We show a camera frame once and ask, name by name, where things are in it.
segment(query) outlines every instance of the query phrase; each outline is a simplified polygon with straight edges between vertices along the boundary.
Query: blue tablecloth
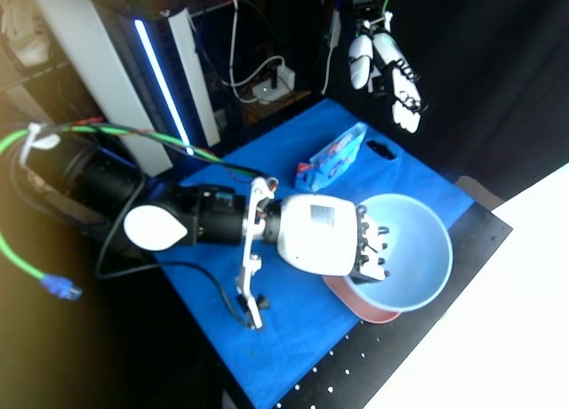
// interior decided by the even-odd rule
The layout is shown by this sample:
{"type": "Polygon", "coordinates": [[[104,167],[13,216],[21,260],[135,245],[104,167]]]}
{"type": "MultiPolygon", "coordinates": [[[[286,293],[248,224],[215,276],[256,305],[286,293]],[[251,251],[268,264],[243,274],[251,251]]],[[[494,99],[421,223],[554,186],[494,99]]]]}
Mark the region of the blue tablecloth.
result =
{"type": "MultiPolygon", "coordinates": [[[[334,140],[358,120],[340,105],[323,100],[274,131],[227,157],[276,176],[277,198],[294,193],[296,165],[334,140]]],[[[397,159],[389,161],[364,144],[356,162],[331,186],[320,191],[355,203],[380,193],[401,193],[430,206],[446,227],[472,205],[472,199],[437,173],[405,153],[374,129],[366,139],[386,144],[397,159]]],[[[184,185],[199,183],[234,187],[247,195],[247,184],[233,181],[227,171],[210,166],[184,185]]],[[[280,260],[274,246],[253,247],[263,259],[252,281],[271,308],[263,310],[265,327],[251,331],[227,312],[216,289],[198,272],[183,267],[164,269],[207,338],[256,408],[274,405],[357,322],[357,318],[326,287],[320,276],[303,273],[280,260]]],[[[181,246],[157,253],[159,261],[195,261],[208,268],[231,296],[242,250],[222,245],[181,246]]]]}

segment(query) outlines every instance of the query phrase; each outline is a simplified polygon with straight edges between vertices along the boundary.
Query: blue connector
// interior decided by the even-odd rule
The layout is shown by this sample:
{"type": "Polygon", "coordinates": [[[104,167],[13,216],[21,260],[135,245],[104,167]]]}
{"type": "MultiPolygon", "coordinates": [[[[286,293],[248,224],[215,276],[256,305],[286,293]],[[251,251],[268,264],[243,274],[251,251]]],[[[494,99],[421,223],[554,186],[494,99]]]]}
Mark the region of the blue connector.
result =
{"type": "Polygon", "coordinates": [[[63,300],[77,301],[83,293],[80,288],[73,285],[71,280],[65,277],[46,274],[40,282],[47,289],[47,292],[63,300]]]}

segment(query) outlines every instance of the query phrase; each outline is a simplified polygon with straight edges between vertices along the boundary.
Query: blue bowl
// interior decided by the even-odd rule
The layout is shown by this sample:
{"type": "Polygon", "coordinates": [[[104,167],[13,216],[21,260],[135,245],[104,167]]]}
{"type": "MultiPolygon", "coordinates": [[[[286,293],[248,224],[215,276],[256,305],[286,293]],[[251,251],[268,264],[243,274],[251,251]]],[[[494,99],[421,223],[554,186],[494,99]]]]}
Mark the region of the blue bowl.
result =
{"type": "Polygon", "coordinates": [[[348,284],[363,300],[387,311],[413,311],[433,301],[451,275],[453,247],[445,225],[426,205],[400,194],[368,198],[361,205],[389,227],[382,253],[389,276],[382,282],[348,284]]]}

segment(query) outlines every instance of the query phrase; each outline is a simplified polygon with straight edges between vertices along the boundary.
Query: metal bracket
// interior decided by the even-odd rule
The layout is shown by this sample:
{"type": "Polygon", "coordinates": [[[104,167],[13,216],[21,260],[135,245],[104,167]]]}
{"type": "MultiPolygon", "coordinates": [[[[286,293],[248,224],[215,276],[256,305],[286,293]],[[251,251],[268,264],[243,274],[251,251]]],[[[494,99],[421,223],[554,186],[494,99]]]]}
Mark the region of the metal bracket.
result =
{"type": "Polygon", "coordinates": [[[256,234],[259,233],[256,227],[255,218],[257,215],[257,206],[267,198],[273,199],[275,195],[269,189],[267,181],[264,178],[255,178],[251,183],[251,195],[249,196],[249,210],[247,211],[247,223],[245,229],[243,262],[241,271],[236,278],[237,291],[243,297],[248,309],[247,315],[252,323],[253,329],[260,329],[263,326],[260,318],[259,306],[255,297],[251,293],[251,279],[261,267],[261,258],[259,255],[252,253],[252,241],[256,234]]]}

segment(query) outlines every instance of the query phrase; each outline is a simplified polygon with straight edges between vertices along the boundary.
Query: blue plastic wrapper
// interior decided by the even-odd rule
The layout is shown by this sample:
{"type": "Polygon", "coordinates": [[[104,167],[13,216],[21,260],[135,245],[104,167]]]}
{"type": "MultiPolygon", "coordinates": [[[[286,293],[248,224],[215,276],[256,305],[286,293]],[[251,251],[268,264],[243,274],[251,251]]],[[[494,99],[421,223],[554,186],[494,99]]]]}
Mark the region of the blue plastic wrapper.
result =
{"type": "Polygon", "coordinates": [[[356,123],[310,158],[310,163],[299,163],[294,187],[299,191],[316,192],[332,184],[348,170],[364,140],[367,125],[356,123]]]}

